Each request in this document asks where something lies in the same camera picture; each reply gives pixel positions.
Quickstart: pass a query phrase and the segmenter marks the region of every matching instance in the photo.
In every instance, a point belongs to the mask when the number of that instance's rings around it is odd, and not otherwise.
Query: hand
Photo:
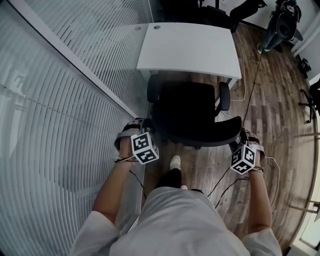
[[[258,139],[257,135],[255,135],[251,131],[245,130],[245,133],[246,133],[247,137],[254,137],[254,138]],[[249,144],[259,145],[259,143],[255,142],[255,141],[249,141]],[[257,150],[255,153],[255,166],[260,167],[260,151],[259,150]]]
[[[134,122],[129,122],[128,125],[138,125],[140,123],[139,120],[135,120]],[[131,138],[129,136],[122,137],[120,140],[120,158],[128,158],[133,155],[132,146],[131,146]]]

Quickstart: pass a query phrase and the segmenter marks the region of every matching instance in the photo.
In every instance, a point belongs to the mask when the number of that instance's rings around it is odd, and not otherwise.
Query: wooden floor
[[[256,28],[241,24],[233,35],[239,56],[241,72],[244,79],[238,81],[231,90],[232,101],[230,110],[225,113],[231,117],[244,118],[250,92],[260,60],[256,45],[262,39],[263,33]],[[299,226],[303,214],[289,208],[289,205],[305,207],[311,192],[316,161],[316,142],[313,137],[300,138],[300,134],[315,131],[315,124],[306,124],[309,118],[307,109],[298,106],[305,102],[300,88],[306,89],[307,84],[297,68],[297,61],[292,57],[290,49],[283,45],[283,53],[272,50],[262,56],[259,72],[256,78],[250,107],[244,127],[257,134],[265,148],[266,155],[274,157],[280,166],[278,168],[271,159],[263,161],[265,168],[265,183],[270,202],[275,199],[278,177],[279,190],[272,208],[273,232],[280,246],[285,251]],[[222,77],[212,75],[162,72],[167,79],[194,81],[214,85],[217,88]],[[229,117],[219,114],[217,121]],[[170,159],[180,155],[182,165],[182,180],[189,189],[196,188],[208,195],[226,169],[230,166],[231,151],[229,146],[207,147],[196,150],[181,144],[157,142],[160,148],[160,160],[147,164],[144,176],[145,193],[149,194],[157,181],[169,168]],[[228,185],[242,176],[229,170],[223,180],[210,196],[214,205]],[[249,181],[240,181],[232,186],[223,196],[217,211],[227,228],[239,238],[247,232],[248,208],[250,199]]]

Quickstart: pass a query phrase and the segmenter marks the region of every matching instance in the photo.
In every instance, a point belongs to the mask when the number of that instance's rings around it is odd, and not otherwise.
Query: white shirt
[[[119,237],[115,226],[93,211],[82,226],[71,256],[280,256],[271,229],[240,241],[202,193],[159,187],[148,196],[139,222]]]

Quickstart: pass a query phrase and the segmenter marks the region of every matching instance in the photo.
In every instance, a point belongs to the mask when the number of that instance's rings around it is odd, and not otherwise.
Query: chair armrest
[[[230,108],[230,90],[229,86],[225,82],[219,83],[219,95],[220,95],[220,104],[221,110],[226,111]]]

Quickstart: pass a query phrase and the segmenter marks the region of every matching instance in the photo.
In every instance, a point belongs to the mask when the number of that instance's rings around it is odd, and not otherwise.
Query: black pants
[[[266,32],[264,33],[263,39],[260,43],[260,50],[262,50],[263,48],[266,50],[271,50],[283,41],[277,34],[278,18],[279,15],[272,15],[272,18],[269,21],[268,28],[266,29]]]
[[[172,169],[161,177],[161,179],[159,180],[155,188],[171,187],[171,188],[180,189],[181,185],[182,185],[181,171],[179,169]],[[191,190],[198,191],[203,194],[203,192],[200,189],[191,189]]]

